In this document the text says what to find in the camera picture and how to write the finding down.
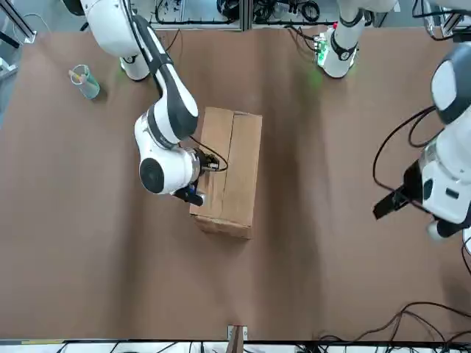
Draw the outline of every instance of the wire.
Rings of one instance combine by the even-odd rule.
[[[468,241],[471,240],[471,237],[469,237],[466,241],[463,242],[463,245],[461,246],[461,258],[463,259],[464,265],[466,266],[466,269],[468,271],[468,274],[471,276],[471,268],[470,265],[468,265],[468,262],[466,261],[466,257],[464,257],[464,249],[466,248],[466,244]]]
[[[373,180],[375,181],[376,185],[383,188],[383,189],[386,189],[390,192],[396,192],[399,196],[403,197],[405,200],[407,200],[409,203],[411,203],[414,207],[416,207],[418,210],[421,210],[425,213],[428,213],[428,211],[423,208],[421,205],[417,204],[414,200],[410,199],[409,197],[406,197],[405,195],[403,195],[401,192],[395,190],[394,188],[392,188],[391,186],[388,186],[386,184],[383,184],[382,182],[380,182],[378,180],[378,178],[376,177],[376,165],[378,164],[378,159],[379,159],[379,156],[381,155],[381,152],[383,151],[384,147],[386,146],[386,144],[388,143],[389,140],[391,140],[391,138],[396,135],[396,133],[401,130],[404,126],[406,126],[407,124],[411,123],[412,121],[414,121],[415,119],[419,118],[421,115],[423,114],[428,114],[430,111],[432,110],[435,110],[435,107],[434,106],[430,106],[430,107],[427,107],[423,110],[420,110],[418,113],[414,114],[413,116],[411,116],[409,119],[405,120],[404,122],[402,122],[399,126],[397,126],[396,128],[394,128],[394,130],[392,130],[389,135],[384,139],[384,141],[382,142],[380,148],[378,149],[378,151],[376,152],[376,155],[375,155],[375,159],[373,160],[373,168],[372,168],[372,176],[373,176]]]
[[[424,0],[420,0],[420,8],[421,8],[421,13],[416,14],[416,8],[417,5],[419,4],[419,0],[415,0],[414,6],[412,7],[412,17],[413,18],[427,18],[431,16],[438,16],[438,15],[447,15],[447,14],[452,14],[452,15],[471,15],[471,11],[466,11],[466,10],[445,10],[445,11],[435,11],[431,13],[425,13],[425,5],[424,5]],[[447,37],[436,37],[435,34],[433,33],[433,26],[431,24],[424,24],[425,30],[427,31],[428,35],[435,40],[436,42],[442,42],[444,40],[449,40],[456,38],[460,35],[463,35],[467,31],[471,29],[471,26],[467,26],[463,29],[455,29],[453,31],[452,35],[448,35]]]
[[[314,16],[308,14],[308,9],[311,9],[311,11],[314,9]],[[309,22],[316,22],[319,20],[321,15],[319,5],[312,0],[307,0],[306,2],[302,3],[301,15]]]
[[[235,19],[230,19],[230,18],[228,18],[226,21],[215,21],[215,20],[203,21],[203,20],[190,20],[190,19],[188,19],[187,21],[164,21],[159,18],[159,9],[160,9],[160,6],[162,6],[162,3],[163,3],[163,0],[160,0],[159,5],[155,7],[155,12],[154,13],[151,12],[152,14],[155,15],[155,20],[157,22],[150,21],[149,24],[154,24],[154,23],[157,23],[157,24],[231,24],[236,21]]]
[[[364,15],[365,15],[365,18],[368,18],[367,21],[365,22],[365,27],[371,26],[373,22],[375,21],[375,14],[373,13],[373,11],[365,10]]]
[[[169,51],[171,46],[174,45],[175,40],[177,39],[177,36],[178,36],[179,33],[180,33],[180,28],[177,30],[177,33],[175,33],[174,39],[171,41],[170,45],[167,47],[167,49],[165,49],[165,51]]]
[[[291,30],[291,31],[295,31],[296,32],[296,38],[295,40],[297,41],[297,36],[300,35],[302,37],[302,39],[304,40],[304,44],[311,50],[311,51],[315,51],[316,49],[314,49],[313,46],[311,46],[308,42],[308,40],[312,40],[314,41],[314,39],[308,35],[305,35],[304,32],[302,31],[301,27],[299,27],[298,29],[295,29],[293,26],[287,26],[288,30]]]
[[[407,141],[409,142],[409,145],[411,147],[415,147],[416,149],[421,149],[425,146],[427,146],[432,140],[434,140],[439,134],[440,132],[443,131],[443,129],[441,129],[437,134],[435,134],[432,138],[424,141],[424,142],[421,142],[421,143],[415,143],[414,141],[412,141],[412,134],[414,133],[414,130],[415,128],[417,127],[417,125],[420,124],[420,121],[422,121],[428,114],[430,114],[431,112],[433,112],[434,110],[436,110],[436,107],[433,106],[433,110],[430,110],[430,111],[426,111],[424,112],[420,117],[417,118],[417,120],[412,124],[412,127],[411,129],[409,130],[409,134],[407,136]]]
[[[198,145],[200,145],[201,147],[204,147],[205,149],[207,149],[208,151],[211,151],[213,152],[217,157],[221,158],[224,163],[226,163],[226,166],[223,167],[222,169],[217,169],[216,171],[226,171],[228,168],[229,168],[229,163],[226,161],[226,159],[221,156],[218,152],[214,151],[213,149],[207,147],[205,144],[199,142],[196,138],[194,138],[193,136],[190,136],[190,139],[192,139],[195,143],[197,143]]]
[[[424,0],[421,0],[422,5],[422,13],[416,14],[416,8],[419,3],[419,0],[415,0],[414,6],[412,7],[412,17],[413,18],[424,18],[424,17],[431,17],[431,16],[440,16],[440,15],[471,15],[471,11],[466,10],[445,10],[445,11],[433,11],[431,13],[424,13],[423,11],[423,4]]]
[[[304,32],[302,31],[301,27],[299,29],[294,28],[292,24],[289,24],[285,26],[285,28],[292,29],[295,31],[298,35],[300,35],[302,38],[306,40],[310,40],[311,42],[314,42],[314,38],[312,38],[310,35],[305,35]]]
[[[165,346],[163,347],[160,351],[157,351],[157,353],[162,353],[163,351],[166,351],[167,349],[169,349],[170,347],[173,347],[174,345],[176,345],[178,342],[173,342],[173,343],[170,343],[168,346]]]
[[[44,18],[41,17],[41,15],[38,15],[37,13],[27,13],[26,15],[23,16],[23,18],[31,17],[31,16],[38,17],[40,20],[42,20],[44,26],[47,28],[47,31],[48,31],[49,33],[51,33],[51,29],[50,29],[49,26],[47,25],[47,23],[46,23],[46,21],[44,20]],[[18,39],[18,36],[16,35],[15,29],[16,29],[16,24],[15,24],[15,22],[13,22],[13,35],[15,36],[15,39],[20,43],[20,45],[23,45],[23,42]]]
[[[62,353],[62,351],[68,346],[69,342],[65,342],[56,353]]]
[[[116,349],[116,347],[121,343],[121,341],[118,341],[116,342],[116,344],[114,345],[114,347],[110,350],[110,353],[113,353]]]
[[[256,24],[266,23],[275,11],[277,0],[256,0],[254,5],[256,9],[253,11],[253,21]]]
[[[465,318],[468,318],[470,319],[471,318],[471,314],[469,313],[466,313],[464,311],[461,311],[461,310],[458,310],[458,309],[454,309],[452,307],[448,307],[447,305],[444,305],[444,304],[440,304],[440,303],[435,303],[435,302],[411,302],[411,303],[408,303],[407,305],[405,305],[398,313],[396,313],[392,318],[391,320],[389,320],[385,325],[377,328],[377,329],[371,329],[371,330],[368,330],[364,333],[362,333],[361,335],[359,335],[357,338],[355,338],[354,340],[350,340],[350,341],[345,341],[345,340],[342,340],[341,338],[335,336],[335,335],[324,335],[322,337],[319,338],[320,341],[326,339],[326,338],[334,338],[336,339],[335,341],[330,341],[329,344],[327,344],[326,346],[329,347],[329,346],[337,346],[337,345],[350,345],[350,344],[353,344],[353,343],[356,343],[358,342],[359,340],[361,340],[362,338],[366,337],[367,335],[370,335],[372,333],[377,333],[377,332],[380,332],[380,331],[383,331],[385,329],[387,329],[389,326],[391,326],[393,323],[395,323],[394,325],[394,329],[393,329],[393,334],[390,338],[390,340],[388,341],[388,344],[387,344],[387,348],[385,350],[385,353],[390,353],[391,351],[393,351],[394,348],[392,346],[393,344],[393,340],[397,334],[397,331],[399,329],[399,326],[400,326],[400,322],[401,322],[401,318],[404,316],[404,315],[409,315],[413,318],[415,318],[417,321],[421,321],[422,323],[426,324],[428,327],[430,327],[433,331],[435,331],[439,336],[440,338],[442,339],[443,343],[444,343],[444,348],[443,350],[440,352],[440,353],[445,353],[445,352],[448,352],[448,346],[450,343],[452,343],[456,338],[459,338],[463,335],[467,335],[467,334],[471,334],[471,331],[470,330],[467,330],[467,331],[463,331],[463,332],[460,332],[460,333],[457,333],[456,335],[452,336],[451,338],[449,338],[448,340],[445,340],[445,337],[444,335],[434,326],[432,325],[430,322],[428,322],[427,320],[425,320],[423,317],[417,315],[416,313],[413,313],[411,312],[410,310],[408,310],[408,308],[410,307],[413,307],[413,306],[418,306],[418,305],[428,305],[428,306],[433,306],[433,307],[440,307],[442,309],[445,309],[445,310],[448,310],[452,313],[455,313],[455,314],[458,314],[460,316],[463,316]]]

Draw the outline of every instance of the brown table surface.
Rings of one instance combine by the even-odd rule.
[[[375,152],[431,103],[449,48],[422,29],[367,30],[357,66],[332,80],[287,30],[184,32],[171,55],[200,110],[263,115],[245,241],[203,234],[187,204],[141,187],[133,125],[158,98],[151,80],[131,82],[90,34],[25,47],[0,131],[0,337],[224,340],[228,324],[243,324],[251,340],[351,339],[411,301],[471,310],[460,236],[433,242],[430,217],[410,207],[372,214],[385,195]],[[98,101],[70,83],[79,63],[106,90]],[[430,118],[417,136],[439,127]],[[379,177],[398,185],[418,154],[401,134]],[[469,327],[414,311],[445,332]],[[397,339],[431,340],[403,325]]]

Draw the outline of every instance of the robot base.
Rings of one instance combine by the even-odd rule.
[[[333,28],[329,28],[325,33],[321,33],[319,37],[314,39],[314,48],[316,49],[315,61],[328,76],[334,79],[340,79],[345,76],[353,66],[356,50],[348,60],[340,60],[337,53],[335,53],[330,46],[330,37],[333,32]]]
[[[144,57],[139,54],[135,57],[120,57],[121,67],[126,71],[126,75],[133,81],[141,81],[149,75],[149,66],[147,66]]]

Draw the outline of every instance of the transparent cup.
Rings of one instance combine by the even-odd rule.
[[[94,99],[100,92],[100,85],[90,72],[87,65],[77,65],[72,69],[71,81],[76,85],[83,96],[87,99]]]

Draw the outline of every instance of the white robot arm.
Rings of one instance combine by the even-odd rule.
[[[170,193],[201,205],[196,183],[204,171],[215,171],[218,160],[199,149],[183,149],[179,142],[192,135],[198,107],[166,50],[147,21],[134,15],[128,0],[80,0],[100,47],[120,57],[127,75],[136,81],[149,73],[161,97],[135,123],[141,161],[139,175],[152,193]]]
[[[417,202],[431,213],[433,238],[471,235],[471,43],[459,44],[436,69],[431,92],[445,128],[406,170],[403,185],[375,205],[376,219]]]
[[[333,78],[345,76],[353,65],[358,41],[364,29],[364,10],[387,13],[397,0],[337,0],[340,18],[337,27],[329,28],[316,40],[316,61]],[[469,0],[433,0],[439,6],[471,10]]]

